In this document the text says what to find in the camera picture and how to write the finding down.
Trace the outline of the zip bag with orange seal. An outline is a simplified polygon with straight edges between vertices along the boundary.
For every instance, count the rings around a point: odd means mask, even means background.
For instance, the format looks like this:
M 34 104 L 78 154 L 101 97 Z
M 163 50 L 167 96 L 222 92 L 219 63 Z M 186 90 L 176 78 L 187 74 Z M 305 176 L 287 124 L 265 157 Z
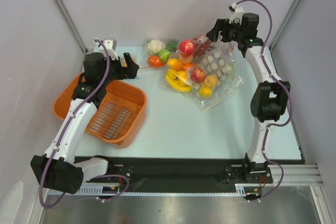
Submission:
M 201 56 L 196 57 L 196 58 L 193 57 L 193 54 L 190 55 L 190 56 L 185 56 L 185 55 L 182 55 L 181 53 L 179 53 L 178 50 L 176 50 L 174 52 L 174 55 L 171 56 L 170 59 L 171 58 L 177 58 L 184 65 L 184 69 L 185 69 L 184 71 L 187 71 L 188 68 L 193 67 L 195 65 L 195 61 L 199 60 L 201 58 Z M 167 88 L 170 88 L 170 89 L 174 90 L 173 88 L 171 88 L 169 86 L 169 84 L 165 80 L 165 72 L 167 71 L 167 69 L 170 69 L 170 67 L 168 67 L 167 64 L 166 64 L 166 69 L 164 71 L 163 85 L 166 86 Z

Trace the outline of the red plastic lobster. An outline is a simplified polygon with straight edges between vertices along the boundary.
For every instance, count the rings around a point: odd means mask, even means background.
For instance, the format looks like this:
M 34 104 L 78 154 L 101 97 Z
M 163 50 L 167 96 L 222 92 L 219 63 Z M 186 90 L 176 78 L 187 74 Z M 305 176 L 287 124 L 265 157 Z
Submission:
M 194 58 L 203 56 L 206 52 L 214 49 L 212 41 L 208 39 L 205 34 L 193 37 L 192 42 L 195 46 L 195 50 L 193 53 Z

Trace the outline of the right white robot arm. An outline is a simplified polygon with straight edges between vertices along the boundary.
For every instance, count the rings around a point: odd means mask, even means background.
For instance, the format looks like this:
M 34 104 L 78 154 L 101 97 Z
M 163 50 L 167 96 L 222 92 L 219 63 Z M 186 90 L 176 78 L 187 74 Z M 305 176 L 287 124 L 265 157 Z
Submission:
M 236 42 L 238 50 L 249 63 L 258 86 L 251 99 L 250 111 L 255 119 L 253 139 L 240 172 L 229 169 L 229 179 L 257 183 L 270 175 L 271 163 L 267 152 L 272 130 L 285 113 L 289 100 L 290 83 L 282 81 L 265 56 L 265 44 L 257 36 L 259 16 L 242 13 L 239 17 L 218 19 L 206 34 L 212 42 Z

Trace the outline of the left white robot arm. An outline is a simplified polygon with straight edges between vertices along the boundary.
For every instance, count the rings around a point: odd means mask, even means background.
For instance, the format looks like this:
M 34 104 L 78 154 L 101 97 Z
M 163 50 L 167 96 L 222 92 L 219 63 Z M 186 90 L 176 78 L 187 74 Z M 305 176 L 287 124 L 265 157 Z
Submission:
M 104 182 L 115 178 L 115 168 L 107 158 L 95 156 L 75 163 L 75 153 L 86 128 L 101 107 L 107 95 L 107 86 L 114 80 L 134 79 L 139 66 L 128 52 L 121 59 L 100 52 L 86 55 L 83 68 L 75 86 L 67 115 L 55 139 L 44 154 L 34 155 L 30 165 L 39 182 L 45 188 L 75 194 L 83 182 L 99 177 Z

